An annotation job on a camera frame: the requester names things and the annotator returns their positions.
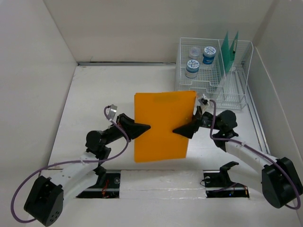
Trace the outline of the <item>orange file folder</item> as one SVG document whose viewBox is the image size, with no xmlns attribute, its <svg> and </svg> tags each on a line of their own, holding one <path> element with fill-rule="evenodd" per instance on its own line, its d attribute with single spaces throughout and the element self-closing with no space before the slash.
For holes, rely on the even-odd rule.
<svg viewBox="0 0 303 227">
<path fill-rule="evenodd" d="M 136 93 L 134 120 L 150 129 L 134 140 L 134 161 L 185 158 L 189 139 L 173 130 L 191 121 L 195 102 L 195 91 Z"/>
</svg>

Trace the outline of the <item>blue pin jar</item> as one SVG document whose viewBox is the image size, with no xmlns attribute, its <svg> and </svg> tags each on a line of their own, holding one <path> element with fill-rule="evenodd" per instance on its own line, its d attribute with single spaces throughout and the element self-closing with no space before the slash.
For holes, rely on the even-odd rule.
<svg viewBox="0 0 303 227">
<path fill-rule="evenodd" d="M 216 56 L 216 49 L 212 46 L 206 46 L 203 51 L 203 64 L 212 64 Z"/>
<path fill-rule="evenodd" d="M 200 63 L 195 59 L 191 59 L 186 64 L 185 76 L 193 79 L 196 78 L 199 72 Z"/>
</svg>

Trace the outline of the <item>clear paper clip jar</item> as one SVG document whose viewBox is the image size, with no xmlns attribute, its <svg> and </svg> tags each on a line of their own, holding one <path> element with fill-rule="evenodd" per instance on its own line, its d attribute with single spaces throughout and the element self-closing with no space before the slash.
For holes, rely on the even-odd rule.
<svg viewBox="0 0 303 227">
<path fill-rule="evenodd" d="M 189 58 L 198 60 L 200 55 L 201 55 L 200 48 L 198 48 L 198 47 L 190 48 L 189 53 L 188 53 Z"/>
</svg>

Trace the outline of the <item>green clip file folder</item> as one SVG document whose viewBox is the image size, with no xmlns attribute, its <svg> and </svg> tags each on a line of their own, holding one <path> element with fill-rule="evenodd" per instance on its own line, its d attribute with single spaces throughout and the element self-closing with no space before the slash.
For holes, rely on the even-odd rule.
<svg viewBox="0 0 303 227">
<path fill-rule="evenodd" d="M 225 35 L 221 46 L 221 53 L 223 58 L 223 65 L 225 73 L 228 73 L 233 65 L 235 60 L 235 54 L 237 50 L 237 42 L 238 42 L 239 32 L 236 33 L 235 38 L 232 41 L 232 44 L 229 45 L 228 32 Z"/>
</svg>

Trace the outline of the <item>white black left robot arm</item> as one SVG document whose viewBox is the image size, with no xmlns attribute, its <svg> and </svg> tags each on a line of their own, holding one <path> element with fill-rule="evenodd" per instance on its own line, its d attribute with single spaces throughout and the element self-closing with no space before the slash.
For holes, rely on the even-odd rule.
<svg viewBox="0 0 303 227">
<path fill-rule="evenodd" d="M 104 185 L 106 170 L 102 164 L 111 159 L 107 144 L 120 138 L 130 142 L 150 128 L 150 125 L 135 123 L 123 113 L 106 130 L 90 131 L 86 136 L 87 149 L 79 159 L 69 162 L 57 174 L 41 175 L 35 180 L 24 210 L 45 227 L 51 226 L 70 199 L 88 187 Z"/>
</svg>

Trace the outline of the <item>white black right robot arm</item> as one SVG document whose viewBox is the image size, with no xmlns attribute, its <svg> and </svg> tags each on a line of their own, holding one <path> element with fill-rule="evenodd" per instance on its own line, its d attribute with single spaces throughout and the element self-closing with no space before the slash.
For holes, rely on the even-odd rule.
<svg viewBox="0 0 303 227">
<path fill-rule="evenodd" d="M 200 127 L 217 130 L 217 133 L 210 133 L 215 145 L 239 158 L 253 170 L 252 173 L 241 171 L 238 162 L 229 162 L 220 168 L 219 181 L 222 185 L 240 183 L 261 192 L 266 201 L 277 209 L 283 206 L 293 210 L 300 209 L 303 185 L 293 162 L 286 157 L 277 158 L 264 154 L 236 140 L 238 134 L 234 128 L 237 125 L 233 111 L 225 110 L 220 114 L 203 113 L 202 108 L 198 106 L 192 120 L 175 128 L 173 133 L 190 139 Z"/>
</svg>

